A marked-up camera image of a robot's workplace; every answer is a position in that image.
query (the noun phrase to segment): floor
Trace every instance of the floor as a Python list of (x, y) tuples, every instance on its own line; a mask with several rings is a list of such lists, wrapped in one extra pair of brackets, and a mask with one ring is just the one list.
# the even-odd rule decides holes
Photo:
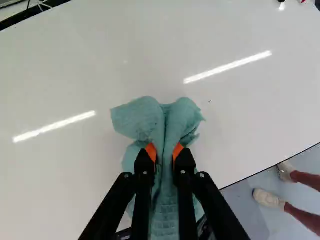
[[(299, 171), (320, 174), (319, 159), (320, 145), (317, 145), (289, 162)], [(252, 198), (254, 188), (270, 191), (299, 209), (320, 215), (319, 192), (299, 183), (284, 183), (279, 180), (277, 169), (270, 168), (222, 190), (251, 240), (319, 239), (290, 215), (259, 206)]]

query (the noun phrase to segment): leg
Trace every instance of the leg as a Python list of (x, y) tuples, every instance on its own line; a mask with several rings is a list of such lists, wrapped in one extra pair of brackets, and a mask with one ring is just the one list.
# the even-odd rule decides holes
[(307, 185), (320, 192), (320, 175), (295, 170), (290, 173), (290, 177), (294, 182)]
[(320, 216), (295, 208), (286, 202), (284, 211), (320, 237)]
[(320, 192), (320, 175), (297, 171), (288, 161), (277, 165), (280, 178), (287, 183), (301, 183)]
[(319, 215), (297, 209), (284, 199), (260, 188), (255, 188), (253, 190), (253, 197), (259, 204), (265, 207), (285, 211), (320, 237)]

